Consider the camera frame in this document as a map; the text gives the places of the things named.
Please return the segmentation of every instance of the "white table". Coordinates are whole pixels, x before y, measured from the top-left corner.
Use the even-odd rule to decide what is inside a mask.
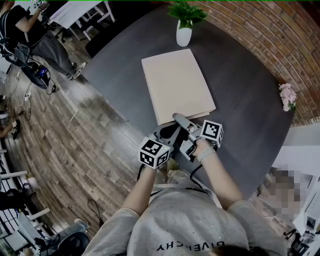
[[[97,21],[98,23],[110,16],[113,22],[115,22],[115,18],[111,12],[108,1],[103,1],[108,13],[104,14],[101,10],[99,10],[96,6],[100,4],[102,1],[68,1],[65,5],[63,5],[59,10],[57,10],[51,17],[50,20],[64,27],[65,29],[69,29],[78,40],[80,38],[76,35],[76,33],[71,28],[73,23],[76,23],[79,18],[81,18],[84,14],[90,11],[92,8],[101,15],[101,18]]]

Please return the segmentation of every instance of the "white chair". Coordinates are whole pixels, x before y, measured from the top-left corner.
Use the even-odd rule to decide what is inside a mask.
[[[103,1],[105,6],[106,6],[106,9],[107,9],[107,13],[104,13],[103,11],[101,11],[97,6],[93,7],[93,9],[96,10],[96,12],[94,14],[90,14],[89,12],[87,12],[86,14],[88,15],[89,18],[86,18],[84,15],[82,16],[82,19],[85,21],[85,22],[88,22],[89,20],[91,20],[95,15],[99,14],[101,15],[101,18],[98,19],[97,23],[100,23],[102,20],[104,20],[105,18],[109,17],[111,18],[112,22],[115,22],[115,17],[114,15],[112,14],[112,11],[111,11],[111,8],[109,6],[109,3],[108,1]],[[78,27],[81,29],[82,28],[82,24],[80,23],[79,20],[77,20],[75,22]],[[86,30],[83,31],[83,34],[86,36],[86,38],[88,38],[89,41],[91,41],[91,37],[89,36],[88,32],[93,28],[93,26],[89,26]]]

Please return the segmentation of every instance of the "beige folder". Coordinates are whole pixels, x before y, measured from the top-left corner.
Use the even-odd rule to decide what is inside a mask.
[[[158,125],[180,113],[195,118],[216,109],[207,83],[190,49],[141,60]]]

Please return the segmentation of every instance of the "wooden floor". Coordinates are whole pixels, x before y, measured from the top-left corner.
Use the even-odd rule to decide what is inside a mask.
[[[87,42],[72,38],[64,43],[71,61],[89,61]],[[47,95],[32,84],[30,120],[21,116],[18,139],[8,137],[5,144],[14,170],[27,170],[36,178],[36,197],[40,207],[50,208],[52,229],[59,232],[81,218],[91,223],[92,237],[98,219],[88,200],[97,201],[104,221],[121,206],[137,178],[137,151],[144,136],[82,76],[70,81],[45,65],[58,91]],[[30,81],[24,74],[15,81],[18,71],[12,67],[0,90],[9,97],[18,84],[8,100],[11,116],[30,107],[28,101],[19,106]]]

